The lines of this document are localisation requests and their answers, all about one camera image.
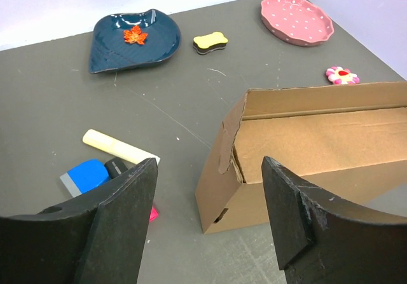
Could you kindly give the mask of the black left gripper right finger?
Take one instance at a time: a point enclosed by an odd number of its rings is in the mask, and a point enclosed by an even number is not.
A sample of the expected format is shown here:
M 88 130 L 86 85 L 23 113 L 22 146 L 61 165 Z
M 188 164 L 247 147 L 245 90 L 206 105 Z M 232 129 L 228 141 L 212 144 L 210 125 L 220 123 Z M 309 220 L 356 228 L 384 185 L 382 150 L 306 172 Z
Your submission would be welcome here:
M 287 283 L 406 283 L 406 217 L 341 198 L 268 156 L 261 171 Z

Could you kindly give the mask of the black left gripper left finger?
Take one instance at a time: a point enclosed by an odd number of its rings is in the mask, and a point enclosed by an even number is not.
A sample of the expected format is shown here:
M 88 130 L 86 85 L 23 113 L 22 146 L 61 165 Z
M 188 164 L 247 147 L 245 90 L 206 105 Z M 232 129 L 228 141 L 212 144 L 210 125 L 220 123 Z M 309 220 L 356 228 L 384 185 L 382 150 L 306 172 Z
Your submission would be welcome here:
M 80 196 L 1 218 L 2 283 L 136 283 L 158 165 L 145 159 Z

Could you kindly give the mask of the brown cardboard box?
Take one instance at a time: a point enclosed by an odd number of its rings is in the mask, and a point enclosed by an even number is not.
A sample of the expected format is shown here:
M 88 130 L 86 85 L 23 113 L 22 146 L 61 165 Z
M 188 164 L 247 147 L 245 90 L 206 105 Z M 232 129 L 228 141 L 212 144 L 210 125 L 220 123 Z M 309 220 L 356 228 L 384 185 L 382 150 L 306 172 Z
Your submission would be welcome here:
M 406 82 L 249 90 L 197 185 L 205 234 L 268 222 L 265 156 L 357 204 L 406 183 Z

